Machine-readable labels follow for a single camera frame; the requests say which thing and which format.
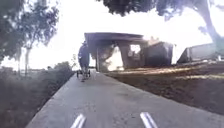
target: paved path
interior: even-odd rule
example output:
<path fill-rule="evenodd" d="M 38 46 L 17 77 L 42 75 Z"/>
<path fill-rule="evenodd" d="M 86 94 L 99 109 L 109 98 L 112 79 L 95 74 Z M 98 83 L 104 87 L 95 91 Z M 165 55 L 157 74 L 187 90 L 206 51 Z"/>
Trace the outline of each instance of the paved path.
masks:
<path fill-rule="evenodd" d="M 79 113 L 84 128 L 144 128 L 149 112 L 159 128 L 224 128 L 224 118 L 141 91 L 99 73 L 81 83 L 72 77 L 26 128 L 70 128 Z"/>

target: roadside vegetation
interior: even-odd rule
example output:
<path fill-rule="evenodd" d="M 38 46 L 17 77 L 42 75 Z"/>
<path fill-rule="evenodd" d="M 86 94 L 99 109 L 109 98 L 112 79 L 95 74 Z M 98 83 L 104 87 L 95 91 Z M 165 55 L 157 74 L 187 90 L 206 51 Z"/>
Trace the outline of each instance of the roadside vegetation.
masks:
<path fill-rule="evenodd" d="M 68 62 L 27 77 L 10 68 L 0 72 L 0 128 L 24 128 L 43 105 L 74 74 Z"/>

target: bright sky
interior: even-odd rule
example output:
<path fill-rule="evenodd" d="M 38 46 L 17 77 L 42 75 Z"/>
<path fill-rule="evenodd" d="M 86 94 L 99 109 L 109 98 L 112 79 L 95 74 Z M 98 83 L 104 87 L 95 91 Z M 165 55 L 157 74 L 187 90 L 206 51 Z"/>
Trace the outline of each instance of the bright sky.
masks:
<path fill-rule="evenodd" d="M 215 27 L 224 36 L 224 15 L 221 13 L 212 8 Z M 155 12 L 132 13 L 120 17 L 109 14 L 108 9 L 95 0 L 62 0 L 58 33 L 48 47 L 39 45 L 31 51 L 30 67 L 40 69 L 54 66 L 58 62 L 71 61 L 73 54 L 78 52 L 84 41 L 84 32 L 143 34 L 146 38 L 159 37 L 184 48 L 211 42 L 209 36 L 198 31 L 199 26 L 205 26 L 204 21 L 190 9 L 186 9 L 182 16 L 164 22 L 164 18 L 157 16 Z M 16 68 L 17 63 L 4 61 L 3 65 Z"/>

